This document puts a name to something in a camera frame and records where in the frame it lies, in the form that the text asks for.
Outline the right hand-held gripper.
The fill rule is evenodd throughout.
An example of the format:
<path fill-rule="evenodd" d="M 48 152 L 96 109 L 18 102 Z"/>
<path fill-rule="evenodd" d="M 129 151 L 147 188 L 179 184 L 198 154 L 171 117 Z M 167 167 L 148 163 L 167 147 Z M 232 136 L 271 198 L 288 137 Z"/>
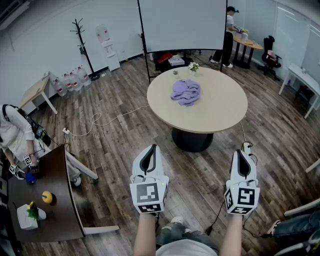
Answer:
<path fill-rule="evenodd" d="M 230 166 L 230 180 L 224 193 L 228 214 L 247 215 L 258 206 L 260 188 L 254 160 L 244 151 L 237 149 Z"/>

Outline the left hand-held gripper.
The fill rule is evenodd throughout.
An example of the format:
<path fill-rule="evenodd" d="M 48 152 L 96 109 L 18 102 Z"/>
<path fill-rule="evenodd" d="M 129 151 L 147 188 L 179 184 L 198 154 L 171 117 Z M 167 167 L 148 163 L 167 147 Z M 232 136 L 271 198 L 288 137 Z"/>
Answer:
<path fill-rule="evenodd" d="M 169 192 L 169 178 L 165 175 L 158 145 L 148 146 L 134 159 L 132 174 L 134 176 L 129 186 L 136 210 L 140 214 L 163 212 Z"/>

